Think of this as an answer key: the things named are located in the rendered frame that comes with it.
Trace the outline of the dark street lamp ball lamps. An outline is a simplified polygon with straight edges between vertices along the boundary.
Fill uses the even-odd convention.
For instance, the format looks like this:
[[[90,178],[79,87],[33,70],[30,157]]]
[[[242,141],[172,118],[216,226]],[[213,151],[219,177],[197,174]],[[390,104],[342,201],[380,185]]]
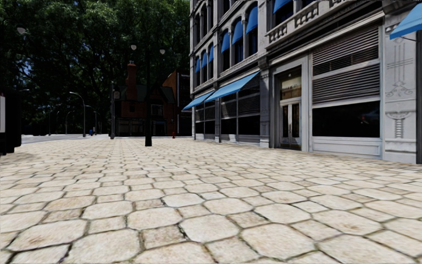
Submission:
[[[151,62],[150,62],[150,48],[147,46],[145,49],[145,62],[146,62],[146,95],[145,95],[145,104],[146,104],[146,119],[145,119],[145,146],[152,146],[152,134],[151,134]],[[128,64],[128,92],[127,98],[130,100],[135,100],[137,96],[136,90],[136,65],[133,60],[129,61]]]

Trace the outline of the red brick building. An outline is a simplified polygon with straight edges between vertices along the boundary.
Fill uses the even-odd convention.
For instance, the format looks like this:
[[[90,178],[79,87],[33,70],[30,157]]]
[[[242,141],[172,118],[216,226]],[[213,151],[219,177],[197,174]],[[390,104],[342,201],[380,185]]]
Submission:
[[[129,90],[126,80],[125,85],[119,86],[120,99],[115,102],[115,134],[116,136],[144,136],[146,85],[136,84],[136,99],[130,100],[127,98]],[[175,136],[191,136],[192,114],[190,110],[183,110],[190,102],[190,75],[187,71],[175,70],[162,86],[153,85],[151,134],[172,136],[175,132]]]

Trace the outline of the grey street lamp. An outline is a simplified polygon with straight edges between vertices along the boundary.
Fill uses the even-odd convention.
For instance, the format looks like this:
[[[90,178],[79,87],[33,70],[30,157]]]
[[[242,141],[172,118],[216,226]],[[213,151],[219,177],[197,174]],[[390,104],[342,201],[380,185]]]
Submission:
[[[93,110],[93,113],[95,115],[95,123],[93,125],[92,135],[97,135],[97,111],[92,106],[86,105],[85,107],[89,107]]]
[[[83,107],[83,132],[82,132],[82,137],[86,137],[86,105],[85,105],[85,101],[82,98],[81,95],[79,95],[76,92],[69,92],[72,95],[78,96],[81,100],[82,100],[82,107]]]
[[[73,110],[73,111],[69,111],[67,114],[66,114],[66,117],[65,117],[65,134],[67,135],[68,134],[68,117],[69,117],[69,114],[71,114],[71,113],[74,113],[75,111]]]

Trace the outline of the pale stone building blue awnings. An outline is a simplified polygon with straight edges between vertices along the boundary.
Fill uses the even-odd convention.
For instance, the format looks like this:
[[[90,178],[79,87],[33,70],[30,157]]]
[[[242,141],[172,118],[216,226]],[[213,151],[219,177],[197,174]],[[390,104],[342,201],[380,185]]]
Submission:
[[[422,0],[191,0],[197,140],[422,163]]]

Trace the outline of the trees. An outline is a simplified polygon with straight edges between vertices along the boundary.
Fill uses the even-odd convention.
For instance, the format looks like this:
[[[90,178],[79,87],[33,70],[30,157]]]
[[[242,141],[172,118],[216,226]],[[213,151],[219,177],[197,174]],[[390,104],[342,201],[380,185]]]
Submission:
[[[0,87],[22,96],[23,134],[83,132],[82,100],[109,128],[110,85],[189,68],[190,0],[0,0]]]

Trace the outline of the sign on a post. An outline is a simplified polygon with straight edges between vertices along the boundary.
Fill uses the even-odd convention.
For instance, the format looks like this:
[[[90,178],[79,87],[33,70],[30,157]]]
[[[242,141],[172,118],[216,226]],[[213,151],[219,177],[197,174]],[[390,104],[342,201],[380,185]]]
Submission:
[[[111,82],[110,85],[110,116],[111,116],[111,130],[110,138],[113,140],[115,138],[115,102],[120,99],[120,89],[115,81]]]

